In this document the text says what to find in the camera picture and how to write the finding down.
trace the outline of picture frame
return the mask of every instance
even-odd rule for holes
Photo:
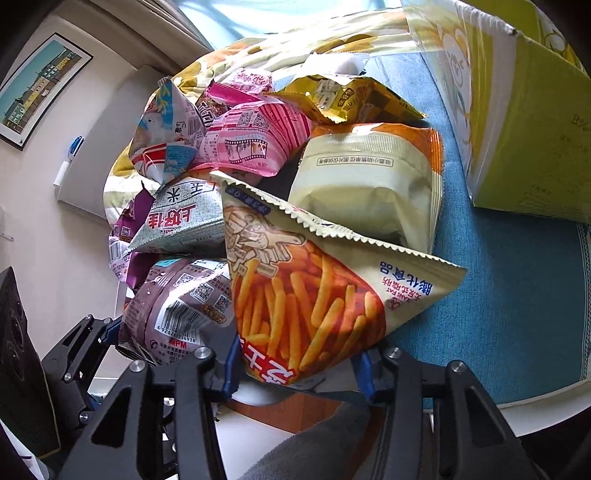
[[[0,88],[0,138],[22,151],[51,104],[92,58],[59,33],[45,40]]]

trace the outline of screw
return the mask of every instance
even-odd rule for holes
[[[454,360],[450,365],[452,366],[452,370],[457,374],[465,372],[467,368],[466,364],[459,360]]]
[[[197,350],[193,352],[195,358],[199,358],[200,360],[207,358],[211,354],[212,350],[210,348],[207,348],[206,346],[200,346]]]
[[[146,368],[146,362],[143,360],[134,360],[129,364],[129,369],[134,372],[141,372],[144,368]]]
[[[391,359],[396,360],[397,358],[400,358],[402,356],[402,349],[398,348],[398,347],[394,347],[392,350],[390,350],[388,352],[388,356]]]

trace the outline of orange snack bag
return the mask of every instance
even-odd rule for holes
[[[212,177],[221,184],[242,352],[263,382],[298,387],[324,378],[453,291],[466,273],[325,222],[221,172]]]

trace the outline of purple snack bag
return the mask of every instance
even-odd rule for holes
[[[144,224],[153,203],[154,197],[142,188],[115,222],[109,235],[109,266],[119,281],[127,283],[133,290],[144,282],[150,267],[159,258],[158,254],[128,251],[129,243]]]
[[[118,350],[152,364],[175,363],[233,324],[231,298],[225,260],[161,260],[123,313]]]

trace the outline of film strip graphic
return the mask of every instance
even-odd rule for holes
[[[267,157],[267,142],[257,138],[245,140],[224,140],[224,145],[226,146],[226,151],[228,152],[228,161],[234,165],[245,161],[254,160],[255,158]],[[245,151],[249,151],[250,153],[245,157],[241,157],[241,154],[245,153]]]

